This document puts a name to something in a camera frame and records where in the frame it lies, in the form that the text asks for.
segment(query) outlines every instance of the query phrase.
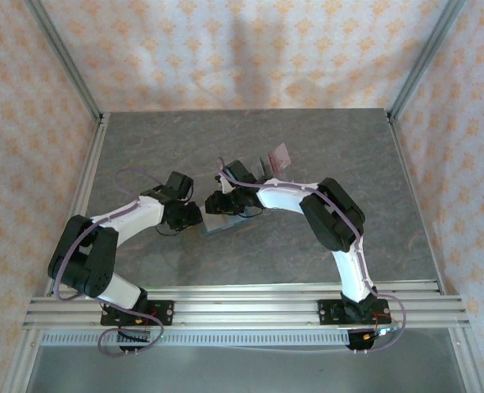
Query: wall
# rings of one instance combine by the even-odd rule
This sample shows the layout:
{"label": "wall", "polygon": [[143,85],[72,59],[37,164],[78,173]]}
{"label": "wall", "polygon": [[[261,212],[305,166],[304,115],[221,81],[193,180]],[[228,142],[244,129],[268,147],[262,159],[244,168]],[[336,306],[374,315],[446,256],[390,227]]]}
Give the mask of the wall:
{"label": "wall", "polygon": [[45,0],[104,111],[391,106],[446,0]]}
{"label": "wall", "polygon": [[21,0],[0,0],[0,389],[93,131]]}
{"label": "wall", "polygon": [[400,135],[434,248],[484,355],[484,0],[467,1]]}

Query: gray floor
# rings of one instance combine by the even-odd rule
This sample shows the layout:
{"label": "gray floor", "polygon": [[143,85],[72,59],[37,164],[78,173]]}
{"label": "gray floor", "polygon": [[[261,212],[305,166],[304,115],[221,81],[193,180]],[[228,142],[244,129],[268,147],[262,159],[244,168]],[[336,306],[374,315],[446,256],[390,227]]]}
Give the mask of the gray floor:
{"label": "gray floor", "polygon": [[29,393],[448,392],[465,391],[449,333],[409,330],[363,356],[247,348],[158,347],[109,359],[96,348],[42,347]]}
{"label": "gray floor", "polygon": [[[365,212],[364,252],[373,280],[436,277],[431,252],[400,166],[384,112],[370,110],[188,111],[112,114],[88,213],[130,198],[112,178],[124,167],[165,181],[172,170],[194,178],[199,205],[215,190],[216,157],[248,167],[285,142],[298,183],[335,178]],[[124,174],[137,192],[154,187]],[[205,236],[191,228],[162,237],[154,228],[120,247],[115,271],[141,286],[338,282],[332,256],[302,215],[265,211]]]}

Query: gray marble surface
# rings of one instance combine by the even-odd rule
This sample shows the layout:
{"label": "gray marble surface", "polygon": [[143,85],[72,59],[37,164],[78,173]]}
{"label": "gray marble surface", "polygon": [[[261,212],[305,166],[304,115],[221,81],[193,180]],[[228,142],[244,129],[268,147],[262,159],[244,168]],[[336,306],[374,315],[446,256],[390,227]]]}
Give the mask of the gray marble surface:
{"label": "gray marble surface", "polygon": [[[216,157],[247,165],[285,142],[298,183],[335,178],[365,213],[364,252],[373,280],[433,279],[429,245],[396,147],[380,109],[115,113],[103,143],[88,214],[130,201],[113,184],[124,167],[165,181],[172,170],[194,178],[202,205],[217,188]],[[122,174],[136,192],[148,178]],[[124,243],[115,271],[141,286],[339,282],[330,252],[303,217],[265,211],[228,230],[190,228],[162,237],[154,228]]]}

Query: orange floral pattern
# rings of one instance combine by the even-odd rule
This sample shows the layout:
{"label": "orange floral pattern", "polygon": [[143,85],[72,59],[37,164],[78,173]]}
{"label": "orange floral pattern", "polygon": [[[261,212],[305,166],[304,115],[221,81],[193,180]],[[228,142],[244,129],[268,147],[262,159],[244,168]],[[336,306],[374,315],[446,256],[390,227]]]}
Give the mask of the orange floral pattern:
{"label": "orange floral pattern", "polygon": [[432,243],[484,356],[484,0],[464,6],[400,131]]}
{"label": "orange floral pattern", "polygon": [[446,0],[44,3],[103,111],[159,111],[388,108]]}
{"label": "orange floral pattern", "polygon": [[93,122],[20,0],[0,0],[0,390]]}

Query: wallpaper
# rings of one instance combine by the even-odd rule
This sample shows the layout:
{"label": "wallpaper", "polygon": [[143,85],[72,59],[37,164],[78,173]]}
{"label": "wallpaper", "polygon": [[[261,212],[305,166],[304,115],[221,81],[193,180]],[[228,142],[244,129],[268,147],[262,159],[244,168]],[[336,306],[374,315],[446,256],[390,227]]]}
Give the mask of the wallpaper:
{"label": "wallpaper", "polygon": [[484,355],[484,0],[467,1],[400,128],[433,246]]}
{"label": "wallpaper", "polygon": [[44,1],[103,111],[384,107],[446,0]]}
{"label": "wallpaper", "polygon": [[0,0],[0,389],[93,130],[24,2]]}

